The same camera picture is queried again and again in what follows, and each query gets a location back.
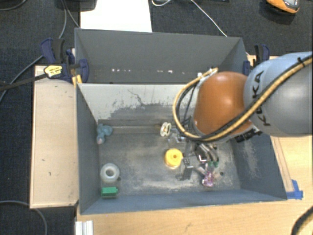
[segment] green object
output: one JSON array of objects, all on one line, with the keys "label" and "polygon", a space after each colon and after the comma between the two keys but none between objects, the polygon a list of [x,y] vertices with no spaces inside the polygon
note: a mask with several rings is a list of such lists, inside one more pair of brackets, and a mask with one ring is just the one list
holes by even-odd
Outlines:
[{"label": "green object", "polygon": [[212,166],[213,166],[213,161],[207,162],[207,165],[208,165],[209,167],[212,167]]},{"label": "green object", "polygon": [[214,165],[215,168],[217,168],[219,166],[219,161],[214,161],[213,165]]},{"label": "green object", "polygon": [[118,188],[116,187],[103,187],[101,190],[102,197],[116,196],[117,193],[118,193]]}]

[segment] bin floor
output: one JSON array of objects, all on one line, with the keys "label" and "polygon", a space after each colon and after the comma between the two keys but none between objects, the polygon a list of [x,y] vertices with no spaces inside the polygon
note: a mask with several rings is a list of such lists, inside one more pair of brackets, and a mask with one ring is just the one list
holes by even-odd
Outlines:
[{"label": "bin floor", "polygon": [[[158,133],[113,134],[99,146],[100,168],[113,163],[120,169],[120,180],[113,185],[100,182],[100,187],[117,186],[119,195],[168,194],[174,192],[199,192],[211,190],[239,189],[240,183],[231,145],[218,146],[220,158],[214,170],[214,187],[202,186],[203,176],[195,170],[190,180],[179,181],[179,168],[165,165],[164,154],[169,149],[166,138]],[[198,166],[196,157],[190,158]]]}]

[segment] white paper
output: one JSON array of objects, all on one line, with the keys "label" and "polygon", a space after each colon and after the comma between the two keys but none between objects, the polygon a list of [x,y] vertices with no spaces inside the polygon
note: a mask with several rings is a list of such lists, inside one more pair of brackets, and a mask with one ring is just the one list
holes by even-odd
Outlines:
[{"label": "white paper", "polygon": [[152,32],[147,0],[98,0],[94,10],[80,15],[84,29]]}]

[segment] gray bin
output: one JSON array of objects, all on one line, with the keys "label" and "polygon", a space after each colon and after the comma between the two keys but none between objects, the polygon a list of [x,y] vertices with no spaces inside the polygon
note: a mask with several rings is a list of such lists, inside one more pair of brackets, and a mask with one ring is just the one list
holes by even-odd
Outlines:
[{"label": "gray bin", "polygon": [[[219,145],[213,188],[204,188],[195,172],[191,180],[178,181],[177,170],[163,162],[169,145],[156,126],[172,120],[174,96],[211,67],[242,72],[241,38],[76,29],[75,52],[90,68],[88,83],[77,87],[81,214],[287,199],[265,134]],[[96,143],[98,123],[113,127],[102,145]],[[106,163],[120,169],[116,198],[101,198],[100,169]]]}]

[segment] kuka logo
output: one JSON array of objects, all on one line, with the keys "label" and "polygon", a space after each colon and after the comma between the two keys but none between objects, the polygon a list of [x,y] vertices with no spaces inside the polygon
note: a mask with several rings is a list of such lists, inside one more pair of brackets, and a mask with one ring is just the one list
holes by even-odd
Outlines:
[{"label": "kuka logo", "polygon": [[[258,73],[258,74],[255,76],[255,78],[254,78],[254,81],[255,81],[256,83],[258,83],[258,86],[257,86],[257,87],[254,87],[254,86],[252,87],[252,90],[253,90],[253,96],[252,96],[252,98],[256,98],[256,97],[258,96],[258,91],[259,91],[259,89],[260,89],[261,76],[262,76],[263,72],[264,72],[264,71]],[[266,117],[265,117],[265,115],[263,114],[263,111],[262,111],[261,106],[255,111],[255,113],[258,115],[258,119],[259,119],[260,121],[262,121],[262,123],[263,123],[264,126],[270,126],[270,123],[267,122]]]}]

